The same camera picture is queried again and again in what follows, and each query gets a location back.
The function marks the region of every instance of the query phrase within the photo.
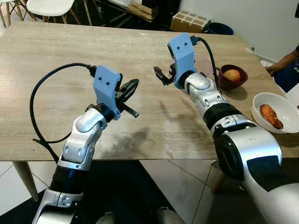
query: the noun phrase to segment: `person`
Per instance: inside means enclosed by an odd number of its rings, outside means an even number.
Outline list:
[[[295,17],[299,18],[299,3]],[[278,63],[265,67],[274,81],[286,93],[299,83],[299,45],[290,54],[286,55]]]

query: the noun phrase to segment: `person's arm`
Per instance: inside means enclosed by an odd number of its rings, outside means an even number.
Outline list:
[[[265,67],[265,68],[266,68],[267,72],[270,74],[270,76],[272,77],[276,72],[285,69],[297,57],[299,57],[299,52],[296,49],[293,52],[291,52],[290,54],[286,55],[283,59],[281,59],[276,64],[269,66],[269,67]]]

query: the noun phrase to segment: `white wall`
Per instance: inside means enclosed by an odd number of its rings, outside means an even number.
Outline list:
[[[230,26],[255,53],[279,61],[299,44],[299,0],[181,0],[180,9]]]

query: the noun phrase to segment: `wooden table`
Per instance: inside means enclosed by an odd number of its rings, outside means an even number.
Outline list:
[[[165,73],[172,62],[167,49],[175,32],[100,28],[37,22],[19,22],[0,38],[0,161],[49,161],[52,157],[32,141],[36,137],[29,116],[29,98],[35,84],[58,66],[82,62],[106,65],[140,84],[128,105],[137,119],[122,113],[112,121],[96,145],[95,160],[216,159],[210,132],[194,103],[173,85],[166,88],[153,66]],[[235,64],[249,80],[227,99],[251,118],[253,97],[260,92],[282,95],[266,70],[238,36],[200,34],[210,44],[216,65]],[[203,44],[195,46],[196,67],[208,70]],[[61,71],[38,90],[37,124],[47,140],[57,140],[73,120],[95,103],[93,79],[85,68]],[[275,134],[284,157],[299,157],[298,134]],[[60,154],[63,142],[52,145]]]

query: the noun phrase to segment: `white bowl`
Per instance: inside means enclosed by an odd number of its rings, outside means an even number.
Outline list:
[[[276,112],[278,119],[283,123],[283,129],[273,127],[260,113],[260,106],[268,104]],[[254,96],[251,114],[256,122],[264,129],[274,133],[299,132],[299,110],[286,98],[274,93],[262,92]]]

